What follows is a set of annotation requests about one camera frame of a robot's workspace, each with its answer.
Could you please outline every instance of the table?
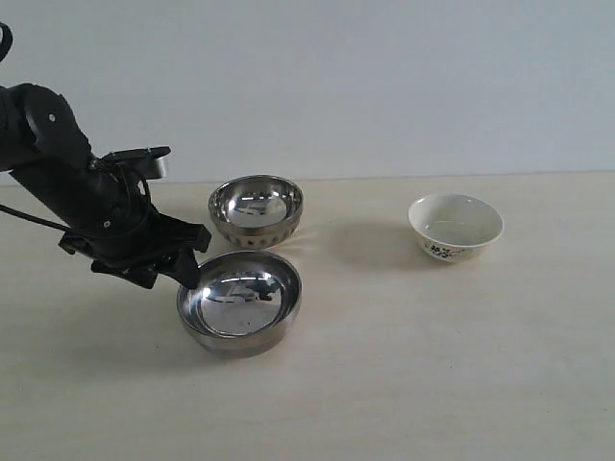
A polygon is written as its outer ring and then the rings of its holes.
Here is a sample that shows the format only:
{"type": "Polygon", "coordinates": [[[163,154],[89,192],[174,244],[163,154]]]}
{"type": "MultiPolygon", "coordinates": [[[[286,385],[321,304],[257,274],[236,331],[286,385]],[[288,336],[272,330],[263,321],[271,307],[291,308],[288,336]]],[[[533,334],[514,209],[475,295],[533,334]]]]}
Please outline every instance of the table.
{"type": "MultiPolygon", "coordinates": [[[[0,223],[3,460],[606,460],[615,453],[615,173],[299,182],[276,253],[304,283],[275,349],[220,360],[177,284],[93,275],[61,235],[0,223]],[[411,241],[408,205],[454,191],[504,236],[451,265],[411,241]]],[[[215,184],[154,203],[214,234],[215,184]]],[[[2,203],[51,215],[27,192],[2,203]]]]}

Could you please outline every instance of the white wall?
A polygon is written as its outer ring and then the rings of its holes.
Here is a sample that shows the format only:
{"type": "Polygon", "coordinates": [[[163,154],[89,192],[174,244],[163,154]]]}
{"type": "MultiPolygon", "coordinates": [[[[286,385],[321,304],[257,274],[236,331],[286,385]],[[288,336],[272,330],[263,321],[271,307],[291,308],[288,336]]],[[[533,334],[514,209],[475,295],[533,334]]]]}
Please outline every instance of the white wall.
{"type": "Polygon", "coordinates": [[[170,181],[615,168],[609,0],[2,0],[0,85],[170,181]]]}

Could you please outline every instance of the metal bowl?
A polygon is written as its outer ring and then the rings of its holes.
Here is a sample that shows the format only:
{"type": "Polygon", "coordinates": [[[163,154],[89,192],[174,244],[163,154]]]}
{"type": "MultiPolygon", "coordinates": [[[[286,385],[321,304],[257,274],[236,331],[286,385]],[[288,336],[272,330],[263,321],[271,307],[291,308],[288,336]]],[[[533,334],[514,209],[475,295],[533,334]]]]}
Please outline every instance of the metal bowl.
{"type": "Polygon", "coordinates": [[[295,268],[278,255],[239,251],[199,266],[198,288],[181,287],[177,307],[184,327],[205,349],[246,357],[278,344],[301,305],[295,268]]]}
{"type": "Polygon", "coordinates": [[[244,249],[272,247],[299,225],[304,196],[297,184],[277,176],[254,175],[218,187],[209,215],[218,231],[244,249]]]}

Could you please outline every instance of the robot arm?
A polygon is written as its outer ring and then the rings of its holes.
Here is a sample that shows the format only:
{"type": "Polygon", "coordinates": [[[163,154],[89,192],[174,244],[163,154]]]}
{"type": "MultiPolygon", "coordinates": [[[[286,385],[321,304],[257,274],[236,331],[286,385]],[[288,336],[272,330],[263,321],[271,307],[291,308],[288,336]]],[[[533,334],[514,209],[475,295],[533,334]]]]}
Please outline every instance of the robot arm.
{"type": "MultiPolygon", "coordinates": [[[[12,36],[0,27],[2,60],[12,36]]],[[[207,250],[210,233],[159,213],[149,194],[147,180],[162,176],[169,153],[159,147],[97,158],[60,94],[31,84],[0,86],[0,172],[9,172],[66,223],[50,226],[64,231],[60,246],[93,259],[95,273],[144,288],[152,288],[158,274],[197,286],[194,250],[207,250]]],[[[6,206],[0,210],[53,224],[6,206]]]]}

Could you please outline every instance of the white ceramic bowl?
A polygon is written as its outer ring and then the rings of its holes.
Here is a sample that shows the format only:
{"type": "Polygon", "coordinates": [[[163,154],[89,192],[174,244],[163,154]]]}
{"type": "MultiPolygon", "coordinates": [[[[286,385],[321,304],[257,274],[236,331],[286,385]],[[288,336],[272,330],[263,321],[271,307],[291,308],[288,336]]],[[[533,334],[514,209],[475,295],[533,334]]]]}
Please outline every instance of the white ceramic bowl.
{"type": "Polygon", "coordinates": [[[504,231],[504,220],[491,205],[458,194],[432,194],[407,212],[420,247],[436,259],[459,262],[482,253],[504,231]]]}

